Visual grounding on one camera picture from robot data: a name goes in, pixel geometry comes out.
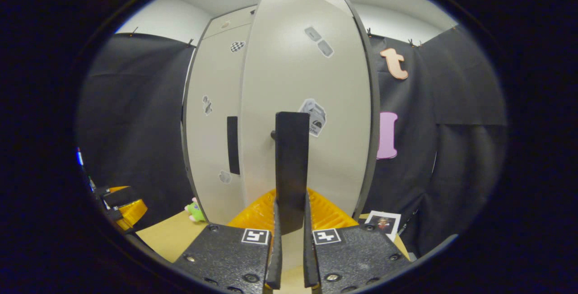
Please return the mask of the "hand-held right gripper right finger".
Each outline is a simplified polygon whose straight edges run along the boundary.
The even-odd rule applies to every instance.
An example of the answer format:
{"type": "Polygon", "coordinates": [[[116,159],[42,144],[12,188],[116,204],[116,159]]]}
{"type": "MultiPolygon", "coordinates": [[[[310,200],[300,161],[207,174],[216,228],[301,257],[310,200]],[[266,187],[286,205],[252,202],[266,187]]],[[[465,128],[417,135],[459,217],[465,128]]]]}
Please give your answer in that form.
{"type": "Polygon", "coordinates": [[[312,292],[350,292],[388,281],[410,266],[377,224],[359,224],[309,189],[305,197],[303,275],[312,292]]]}

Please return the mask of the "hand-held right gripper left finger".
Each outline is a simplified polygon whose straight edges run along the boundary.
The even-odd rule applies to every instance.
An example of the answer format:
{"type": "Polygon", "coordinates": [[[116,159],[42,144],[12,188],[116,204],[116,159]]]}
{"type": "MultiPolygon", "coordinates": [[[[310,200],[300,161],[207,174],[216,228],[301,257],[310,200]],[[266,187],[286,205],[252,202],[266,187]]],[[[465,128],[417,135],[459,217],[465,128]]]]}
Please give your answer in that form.
{"type": "Polygon", "coordinates": [[[276,191],[256,199],[227,225],[205,226],[174,265],[233,292],[280,289],[282,246],[276,191]]]}

